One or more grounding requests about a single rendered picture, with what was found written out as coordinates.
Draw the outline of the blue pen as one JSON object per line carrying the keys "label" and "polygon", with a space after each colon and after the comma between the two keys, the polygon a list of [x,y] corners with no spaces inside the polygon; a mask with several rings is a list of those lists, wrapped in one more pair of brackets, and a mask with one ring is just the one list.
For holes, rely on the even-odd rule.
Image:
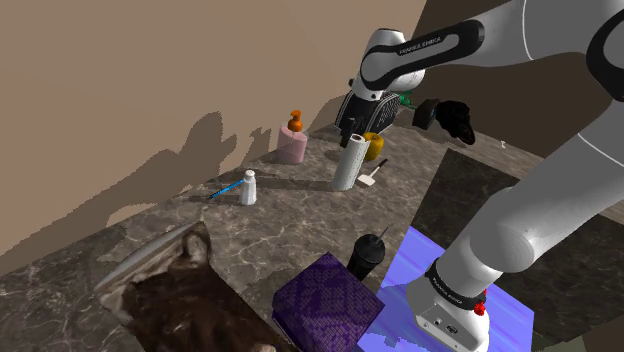
{"label": "blue pen", "polygon": [[218,196],[220,196],[220,195],[222,195],[222,194],[224,194],[224,193],[226,193],[226,192],[228,192],[228,191],[230,191],[230,190],[240,186],[243,183],[244,183],[244,179],[240,179],[240,180],[238,180],[238,181],[236,181],[236,182],[234,182],[234,183],[232,183],[232,184],[230,184],[230,185],[228,185],[228,186],[218,190],[217,192],[211,194],[209,196],[209,199],[214,199],[214,198],[216,198],[216,197],[218,197]]}

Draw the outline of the black box-shaped object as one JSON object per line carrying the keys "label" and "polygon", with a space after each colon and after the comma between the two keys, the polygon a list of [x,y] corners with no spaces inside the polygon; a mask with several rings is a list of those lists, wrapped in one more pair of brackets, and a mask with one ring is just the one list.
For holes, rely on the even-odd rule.
{"label": "black box-shaped object", "polygon": [[424,100],[414,110],[412,125],[423,130],[428,130],[435,120],[435,110],[439,103],[439,99]]}

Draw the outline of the pink soap dispenser orange pump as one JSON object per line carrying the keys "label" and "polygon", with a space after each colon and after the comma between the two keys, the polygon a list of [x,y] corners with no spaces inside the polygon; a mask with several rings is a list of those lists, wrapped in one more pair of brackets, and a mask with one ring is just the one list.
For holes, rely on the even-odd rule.
{"label": "pink soap dispenser orange pump", "polygon": [[280,127],[276,151],[281,163],[298,165],[305,156],[308,134],[301,121],[301,111],[293,110],[290,116]]}

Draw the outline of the black rough lumpy object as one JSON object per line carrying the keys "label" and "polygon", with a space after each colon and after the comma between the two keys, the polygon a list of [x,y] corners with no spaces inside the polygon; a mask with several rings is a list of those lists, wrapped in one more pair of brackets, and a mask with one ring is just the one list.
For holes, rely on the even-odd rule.
{"label": "black rough lumpy object", "polygon": [[467,145],[475,143],[476,137],[471,126],[470,108],[467,104],[451,100],[440,102],[435,109],[435,118],[441,128],[446,130],[451,137]]}

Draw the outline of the purple patterned box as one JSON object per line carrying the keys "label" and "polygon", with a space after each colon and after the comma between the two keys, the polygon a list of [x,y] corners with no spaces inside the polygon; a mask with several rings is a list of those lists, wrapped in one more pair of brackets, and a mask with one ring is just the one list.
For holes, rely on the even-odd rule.
{"label": "purple patterned box", "polygon": [[272,299],[272,318],[300,352],[352,352],[385,304],[331,253]]}

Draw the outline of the purple blue robot stand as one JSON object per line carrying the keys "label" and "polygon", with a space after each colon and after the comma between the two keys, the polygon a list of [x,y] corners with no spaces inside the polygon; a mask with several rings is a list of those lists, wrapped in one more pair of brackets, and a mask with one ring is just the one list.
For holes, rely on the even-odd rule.
{"label": "purple blue robot stand", "polygon": [[[385,304],[352,352],[454,352],[418,327],[406,300],[407,284],[444,249],[409,228],[382,281],[377,297]],[[534,313],[492,284],[487,289],[490,318],[487,352],[531,352]]]}

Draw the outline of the black cup with straw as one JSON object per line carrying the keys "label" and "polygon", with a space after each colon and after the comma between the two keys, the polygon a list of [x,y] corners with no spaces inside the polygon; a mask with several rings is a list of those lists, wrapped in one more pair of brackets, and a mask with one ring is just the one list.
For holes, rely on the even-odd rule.
{"label": "black cup with straw", "polygon": [[360,236],[353,246],[347,269],[359,281],[366,276],[385,258],[386,248],[383,236],[388,231],[387,226],[380,234],[365,234]]}

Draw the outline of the white paper towel roll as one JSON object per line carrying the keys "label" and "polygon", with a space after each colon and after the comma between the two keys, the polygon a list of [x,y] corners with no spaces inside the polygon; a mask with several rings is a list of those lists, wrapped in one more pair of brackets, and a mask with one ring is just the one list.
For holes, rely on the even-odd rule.
{"label": "white paper towel roll", "polygon": [[370,142],[361,135],[353,134],[350,137],[346,148],[340,155],[332,180],[334,191],[346,191],[354,186],[369,144]]}

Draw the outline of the yellow round object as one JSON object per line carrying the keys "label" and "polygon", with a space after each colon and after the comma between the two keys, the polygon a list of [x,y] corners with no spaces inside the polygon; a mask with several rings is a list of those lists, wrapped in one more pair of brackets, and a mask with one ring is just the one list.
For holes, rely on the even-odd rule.
{"label": "yellow round object", "polygon": [[363,137],[366,141],[369,142],[369,146],[365,154],[364,160],[373,161],[379,156],[384,146],[384,139],[379,134],[373,132],[365,132],[363,134]]}

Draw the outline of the white salt shaker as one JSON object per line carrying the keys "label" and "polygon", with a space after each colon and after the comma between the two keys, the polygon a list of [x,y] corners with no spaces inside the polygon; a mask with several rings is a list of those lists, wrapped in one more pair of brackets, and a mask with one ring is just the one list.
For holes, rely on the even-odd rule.
{"label": "white salt shaker", "polygon": [[256,175],[253,170],[246,170],[244,178],[241,183],[241,192],[239,195],[239,202],[242,205],[249,206],[256,203],[257,200],[257,187],[256,187]]}

